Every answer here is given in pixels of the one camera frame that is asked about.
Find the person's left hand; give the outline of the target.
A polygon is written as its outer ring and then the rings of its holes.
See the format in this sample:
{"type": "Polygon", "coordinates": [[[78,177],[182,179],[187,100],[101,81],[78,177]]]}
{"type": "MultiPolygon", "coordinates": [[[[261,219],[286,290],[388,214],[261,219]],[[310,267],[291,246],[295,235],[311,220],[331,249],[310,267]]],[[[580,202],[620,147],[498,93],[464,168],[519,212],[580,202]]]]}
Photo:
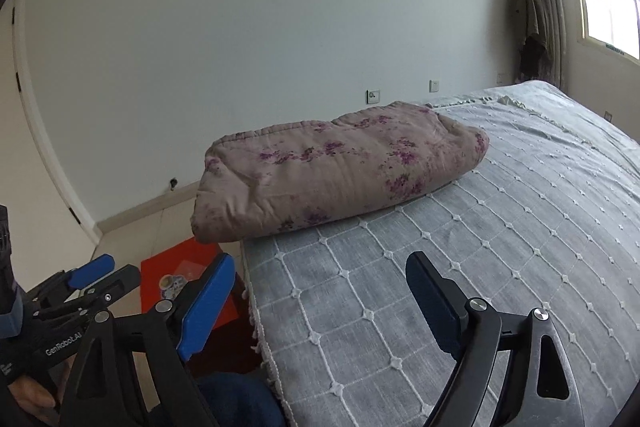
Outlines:
{"type": "Polygon", "coordinates": [[[35,371],[47,369],[47,366],[43,365],[38,358],[29,355],[24,361],[25,374],[9,384],[12,397],[23,411],[37,418],[38,421],[42,421],[47,426],[57,426],[60,422],[60,413],[55,408],[58,403],[63,402],[74,362],[75,357],[72,355],[55,365],[56,376],[53,381],[56,387],[55,393],[52,393],[34,378],[35,371]]]}

